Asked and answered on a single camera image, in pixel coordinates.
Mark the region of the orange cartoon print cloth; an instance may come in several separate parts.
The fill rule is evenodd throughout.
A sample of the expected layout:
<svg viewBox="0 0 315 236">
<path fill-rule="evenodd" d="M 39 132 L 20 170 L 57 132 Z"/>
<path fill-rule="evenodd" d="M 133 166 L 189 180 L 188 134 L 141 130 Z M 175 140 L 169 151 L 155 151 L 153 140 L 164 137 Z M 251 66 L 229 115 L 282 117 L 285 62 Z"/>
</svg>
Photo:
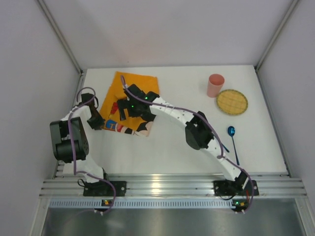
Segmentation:
<svg viewBox="0 0 315 236">
<path fill-rule="evenodd" d="M 102 129 L 147 137 L 156 116 L 145 101 L 157 97 L 156 77 L 117 71 L 99 111 L 104 119 Z"/>
</svg>

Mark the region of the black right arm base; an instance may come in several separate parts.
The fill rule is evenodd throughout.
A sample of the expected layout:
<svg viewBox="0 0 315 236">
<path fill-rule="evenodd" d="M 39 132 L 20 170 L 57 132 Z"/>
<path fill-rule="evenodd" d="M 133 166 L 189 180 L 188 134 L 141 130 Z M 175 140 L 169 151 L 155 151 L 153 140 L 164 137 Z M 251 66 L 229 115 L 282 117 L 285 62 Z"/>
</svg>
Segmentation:
<svg viewBox="0 0 315 236">
<path fill-rule="evenodd" d="M 214 195 L 223 197 L 224 199 L 231 199 L 236 196 L 258 196 L 259 190 L 255 180 L 248 181 L 245 186 L 238 185 L 236 182 L 229 180 L 215 180 L 213 181 Z"/>
</svg>

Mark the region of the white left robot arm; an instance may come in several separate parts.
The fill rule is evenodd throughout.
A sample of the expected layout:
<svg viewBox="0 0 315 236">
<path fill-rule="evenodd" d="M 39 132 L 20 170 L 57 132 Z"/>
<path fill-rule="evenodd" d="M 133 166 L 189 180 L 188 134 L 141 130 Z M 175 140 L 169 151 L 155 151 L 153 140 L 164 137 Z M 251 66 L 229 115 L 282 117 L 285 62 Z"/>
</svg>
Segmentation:
<svg viewBox="0 0 315 236">
<path fill-rule="evenodd" d="M 96 96 L 84 93 L 80 102 L 64 118 L 50 123 L 54 157 L 65 163 L 67 174 L 84 175 L 89 184 L 108 180 L 106 172 L 96 164 L 90 151 L 90 139 L 105 123 L 97 108 Z"/>
</svg>

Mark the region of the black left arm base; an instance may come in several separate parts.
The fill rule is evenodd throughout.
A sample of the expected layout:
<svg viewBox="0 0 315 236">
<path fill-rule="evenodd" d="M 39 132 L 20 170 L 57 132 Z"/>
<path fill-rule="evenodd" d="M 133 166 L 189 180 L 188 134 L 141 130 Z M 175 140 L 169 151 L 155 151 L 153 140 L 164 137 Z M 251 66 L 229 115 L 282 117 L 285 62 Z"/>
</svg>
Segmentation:
<svg viewBox="0 0 315 236">
<path fill-rule="evenodd" d="M 83 179 L 78 179 L 78 185 L 84 188 L 83 196 L 85 197 L 113 197 L 113 188 L 104 181 L 98 181 L 95 183 L 88 183 Z M 126 194 L 126 181 L 111 181 L 110 182 L 115 190 L 117 197 L 124 197 Z"/>
</svg>

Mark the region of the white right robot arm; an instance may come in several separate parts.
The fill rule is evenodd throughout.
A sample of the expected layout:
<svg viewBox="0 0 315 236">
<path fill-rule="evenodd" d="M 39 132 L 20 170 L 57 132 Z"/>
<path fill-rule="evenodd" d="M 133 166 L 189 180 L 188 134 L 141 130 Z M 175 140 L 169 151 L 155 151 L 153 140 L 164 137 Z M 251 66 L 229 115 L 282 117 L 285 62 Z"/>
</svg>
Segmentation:
<svg viewBox="0 0 315 236">
<path fill-rule="evenodd" d="M 145 93 L 135 84 L 123 83 L 123 88 L 127 98 L 118 101 L 121 120 L 126 119 L 125 110 L 131 118 L 158 116 L 170 120 L 184 130 L 186 143 L 192 149 L 212 158 L 232 188 L 242 191 L 248 184 L 253 187 L 249 174 L 228 158 L 218 134 L 202 112 L 175 107 L 152 91 Z"/>
</svg>

